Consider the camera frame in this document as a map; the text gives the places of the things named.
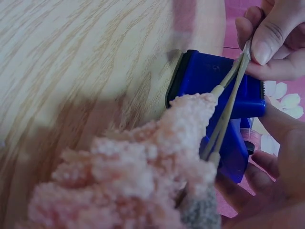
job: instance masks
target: pink fluffy material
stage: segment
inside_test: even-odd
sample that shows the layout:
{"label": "pink fluffy material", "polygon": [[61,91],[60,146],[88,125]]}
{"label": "pink fluffy material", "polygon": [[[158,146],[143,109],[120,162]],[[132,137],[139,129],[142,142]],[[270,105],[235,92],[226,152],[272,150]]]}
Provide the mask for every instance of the pink fluffy material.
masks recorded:
{"label": "pink fluffy material", "polygon": [[187,183],[188,195],[202,197],[215,178],[198,150],[216,105],[212,94],[177,97],[157,122],[109,132],[89,151],[66,150],[17,228],[184,228],[177,192]]}

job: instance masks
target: wood grain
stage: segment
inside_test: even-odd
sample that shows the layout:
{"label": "wood grain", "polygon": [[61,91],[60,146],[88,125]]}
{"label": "wood grain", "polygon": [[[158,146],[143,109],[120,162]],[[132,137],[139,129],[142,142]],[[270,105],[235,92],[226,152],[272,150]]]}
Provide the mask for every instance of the wood grain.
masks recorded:
{"label": "wood grain", "polygon": [[156,119],[177,49],[220,55],[223,0],[0,0],[0,228],[61,150]]}

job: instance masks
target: gray fuzzy material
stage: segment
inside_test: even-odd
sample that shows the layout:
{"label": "gray fuzzy material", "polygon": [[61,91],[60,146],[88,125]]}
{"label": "gray fuzzy material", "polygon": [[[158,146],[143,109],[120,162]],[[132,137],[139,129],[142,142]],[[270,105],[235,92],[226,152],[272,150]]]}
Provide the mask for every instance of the gray fuzzy material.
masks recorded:
{"label": "gray fuzzy material", "polygon": [[188,229],[221,229],[221,216],[217,212],[216,192],[213,186],[203,199],[188,197],[180,207],[181,220]]}

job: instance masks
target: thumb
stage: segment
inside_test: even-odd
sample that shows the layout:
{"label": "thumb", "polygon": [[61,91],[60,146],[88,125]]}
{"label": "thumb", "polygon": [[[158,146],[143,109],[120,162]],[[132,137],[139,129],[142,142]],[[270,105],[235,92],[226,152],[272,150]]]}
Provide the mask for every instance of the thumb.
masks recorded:
{"label": "thumb", "polygon": [[258,26],[252,41],[253,58],[265,65],[283,45],[291,31],[301,23],[300,13],[289,1],[277,2]]}

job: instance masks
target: hand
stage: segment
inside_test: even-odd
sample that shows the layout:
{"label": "hand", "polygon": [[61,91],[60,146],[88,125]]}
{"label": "hand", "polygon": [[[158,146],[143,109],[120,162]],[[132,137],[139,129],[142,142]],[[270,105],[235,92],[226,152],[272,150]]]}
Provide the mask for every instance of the hand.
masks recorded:
{"label": "hand", "polygon": [[305,123],[269,104],[261,122],[281,144],[279,157],[261,151],[252,156],[266,171],[248,165],[245,176],[255,196],[224,176],[217,176],[216,188],[238,213],[232,219],[223,217],[224,228],[304,228]]}
{"label": "hand", "polygon": [[305,0],[263,0],[235,21],[239,46],[253,36],[247,73],[262,80],[305,75]]}

